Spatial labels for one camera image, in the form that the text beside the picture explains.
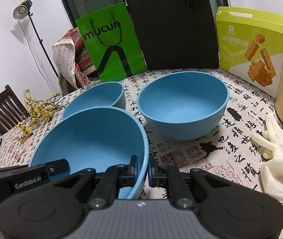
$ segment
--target tablecloth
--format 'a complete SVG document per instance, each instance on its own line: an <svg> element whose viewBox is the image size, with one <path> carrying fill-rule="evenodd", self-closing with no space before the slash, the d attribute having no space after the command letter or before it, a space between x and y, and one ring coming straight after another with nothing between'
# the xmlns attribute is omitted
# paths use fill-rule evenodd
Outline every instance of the tablecloth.
<svg viewBox="0 0 283 239"><path fill-rule="evenodd" d="M221 78L229 87L230 99L218 126L211 133L193 141L174 141L161 137L147 126L139 112L136 98L149 82L170 73L193 70L147 71L121 81L125 88L126 110L144 126L150 155L154 156L158 164L175 165L183 172L194 167L201 168L261 192L260 166L267 160L262 157L263 149L250 140L250 134L264 130L267 112L275 115L275 99L268 94L222 69L196 69L195 71L207 72ZM67 105L87 88L61 98L61 103ZM61 121L62 113L63 111L57 112L49 123L35 129L33 135L23 144L15 141L19 130L13 129L4 134L0 147L0 168L29 163L41 139ZM165 189L150 188L146 181L141 197L159 199L165 198L166 193Z"/></svg>

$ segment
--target patterned blanket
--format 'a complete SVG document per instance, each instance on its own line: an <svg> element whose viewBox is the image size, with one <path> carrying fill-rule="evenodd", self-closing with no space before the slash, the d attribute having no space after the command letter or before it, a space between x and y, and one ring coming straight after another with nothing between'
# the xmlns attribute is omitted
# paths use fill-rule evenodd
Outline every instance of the patterned blanket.
<svg viewBox="0 0 283 239"><path fill-rule="evenodd" d="M96 69L78 28L70 29L52 49L59 78L65 78L75 89L90 83L87 75Z"/></svg>

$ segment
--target lamp head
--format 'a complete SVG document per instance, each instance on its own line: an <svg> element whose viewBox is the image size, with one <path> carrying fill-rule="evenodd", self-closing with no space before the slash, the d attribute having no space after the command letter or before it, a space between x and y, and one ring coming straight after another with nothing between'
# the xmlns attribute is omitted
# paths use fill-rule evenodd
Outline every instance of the lamp head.
<svg viewBox="0 0 283 239"><path fill-rule="evenodd" d="M25 0L24 2L22 2L18 7L16 7L13 11L13 17L16 20L22 20L25 18L25 16L27 16L27 14L29 13L29 10L32 6L32 2L31 0Z"/></svg>

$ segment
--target bowl rim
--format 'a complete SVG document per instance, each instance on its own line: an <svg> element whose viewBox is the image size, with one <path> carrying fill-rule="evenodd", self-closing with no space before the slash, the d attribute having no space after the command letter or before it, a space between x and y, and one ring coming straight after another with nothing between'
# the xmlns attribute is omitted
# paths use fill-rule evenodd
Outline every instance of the bowl rim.
<svg viewBox="0 0 283 239"><path fill-rule="evenodd" d="M64 120L64 119L68 118L69 116L71 116L71 115L68 115L67 117L65 117L64 114L65 114L66 109L70 106L70 104L71 104L72 102L74 102L77 98L81 97L81 96L82 96L83 94L85 94L87 91L89 91L89 90L91 90L91 89L93 89L93 88L95 88L95 87L97 87L97 86L101 86L101 85L103 85L103 84L109 84L109 83L116 83L116 84L119 84L119 85L121 86L121 88L122 88L122 90L121 90L120 95L118 96L118 98L117 98L117 99L112 103L112 105L110 105L109 107L114 106L114 105L119 101L119 99L123 96L123 94L124 94L124 86L123 86L120 82L115 82L115 81L103 82L103 83L99 83L99 84L97 84L97 85L94 85L94 86L92 86L92 87L89 87L86 91L82 92L81 94L79 94L78 96L76 96L74 99L72 99L72 101L65 107L64 112L63 112L63 115L62 115L62 119Z"/></svg>
<svg viewBox="0 0 283 239"><path fill-rule="evenodd" d="M116 110L116 111L120 111L120 112L123 112L124 114L126 114L127 116L129 116L131 119L134 120L134 122L137 124L137 126L139 127L140 131L141 131L141 134L142 134L142 137L143 137L143 141L144 141L144 159L143 159L143 162L142 162L142 166L141 166L141 170L140 170L140 173L137 177L137 181L134 185L134 187L132 188L131 192L126 196L125 199L133 199L136 195L136 192L138 192L140 190L140 186L143 184L143 180L144 180L144 177L145 177L145 174L146 174L146 171L147 171L147 168L148 168L148 160L149 160L149 145L148 145L148 138L147 138L147 134L145 132L145 129L144 127L142 126L142 124L138 121L137 118L135 118L130 112L126 111L126 110L123 110L121 108L117 108L117 107L112 107L112 106L97 106L97 107L91 107L91 108L88 108L88 109L84 109L84 110L81 110L79 112L76 112L76 113L73 113L72 115L68 116L67 118L61 120L61 122L59 122L56 126L54 126L42 139L41 141L37 144L34 152L32 153L32 156L29 160L29 164L28 164L28 167L32 167L32 161L33 161L33 158L34 158L34 155L37 151L37 149L39 148L39 146L42 144L43 140L55 129L58 127L58 125L62 124L64 121L66 121L67 119L75 116L76 114L79 114L81 112L84 112L84 111L90 111L90 110L94 110L94 109L100 109L100 108L107 108L107 109L111 109L111 110Z"/></svg>
<svg viewBox="0 0 283 239"><path fill-rule="evenodd" d="M152 85L154 82L158 81L159 79L166 78L166 77L171 76L171 75L174 75L174 74L187 74L187 73L206 74L206 75L211 76L211 77L213 77L213 78L216 78L218 81L220 81L220 82L225 86L226 91L227 91L227 97L226 97L225 102L222 104L222 106L220 106L217 110L215 110L214 112L212 112L211 114L207 115L207 116L204 117L204 118L197 119L197 120L194 119L194 120L192 120L192 121L187 121L187 122L164 122L164 121L155 119L155 118L153 118L153 117L150 117L149 115L147 115L147 114L141 109L141 107L140 107L140 105L139 105L139 98L140 98L141 94L143 93L143 91L144 91L149 85ZM227 105L227 103L228 103L228 101L229 101L229 98L230 98L229 88L228 88L228 86L225 84L225 82L224 82L221 78L219 78L219 77L217 77L217 76L215 76L215 75L212 75L212 74L210 74L210 73L206 73L206 72L200 72L200 71L182 71L182 72L170 73L170 74L165 75L165 76L163 76L163 77L157 78L157 79L153 80L152 82L150 82L149 84L147 84L147 85L141 90L141 92L140 92L140 93L138 94L138 96L137 96L137 107L138 107L138 110L141 112L141 114L142 114L143 116L145 116L145 117L147 117L147 118L149 118L149 119L151 119L151 120L154 120L154 121L156 121L156 122L165 123L165 124L187 124L187 123L193 123L193 122L196 122L196 121L199 121L199 120L205 120L205 119L211 117L212 115L216 114L216 113L219 112L223 107L225 107L225 106Z"/></svg>

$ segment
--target light stand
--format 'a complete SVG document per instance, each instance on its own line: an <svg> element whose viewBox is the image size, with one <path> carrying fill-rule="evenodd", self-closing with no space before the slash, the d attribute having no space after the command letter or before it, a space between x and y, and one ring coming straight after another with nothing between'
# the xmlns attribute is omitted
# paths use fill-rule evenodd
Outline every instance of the light stand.
<svg viewBox="0 0 283 239"><path fill-rule="evenodd" d="M35 34L36 34L36 36L37 36L37 38L38 38L38 41L40 42L41 47L42 47L42 49L43 49L43 51L44 51L44 53L45 53L45 55L46 55L48 61L50 62L50 65L51 65L53 71L55 72L56 76L58 77L58 74L57 74L57 72L56 72L56 70L55 70L55 68L54 68L54 66L53 66L53 64L52 64L52 61L51 61L50 57L48 56L48 54L47 54L47 52L46 52L46 50L45 50L45 48L44 48L44 46L43 46L43 39L41 39L41 38L39 37L39 35L38 35L37 31L36 31L36 28L35 28L35 26L34 26L34 23L33 23L33 21L32 21L32 17L31 17L31 16L33 15L33 13L30 13L30 12L28 11L27 15L29 16L29 20L31 21L31 24L32 24L33 29L34 29L34 31L35 31Z"/></svg>
<svg viewBox="0 0 283 239"><path fill-rule="evenodd" d="M58 78L58 74L57 74L57 72L56 72L56 70L55 70L55 68L54 68L54 66L53 66L53 64L52 64L52 61L51 61L51 59L50 59L50 57L48 56L48 54L47 54L47 52L46 52L46 50L45 50L45 47L44 47L44 45L43 45L43 39L41 39L40 37L39 37L39 35L38 35L38 33L37 33L37 30L36 30L36 28L35 28L35 26L34 26L34 23L33 23L33 21L32 21L32 15L33 15L33 13L30 13L30 8L31 8L31 6L32 6L32 2L31 2L31 0L25 0L23 3L21 3L18 7L16 7L15 9L14 9L14 11L13 11L13 17L14 17L14 19L16 19L16 20L22 20L22 19L24 19L25 17L26 17L26 15L28 15L28 17L29 17L29 20L31 21L31 24L32 24L32 26L33 26L33 29L34 29L34 31L35 31L35 34L36 34L36 36L37 36L37 38L38 38L38 41L40 42L40 44L41 44L41 47L42 47L42 49L43 49L43 51L44 51L44 53L45 53L45 55L46 55L46 57L47 57L47 59L48 59L48 61L49 61L49 63L50 63L50 65L51 65L51 67L52 67L52 69L53 69L53 71L54 71L54 73L55 73L55 75L57 76L57 78Z"/></svg>

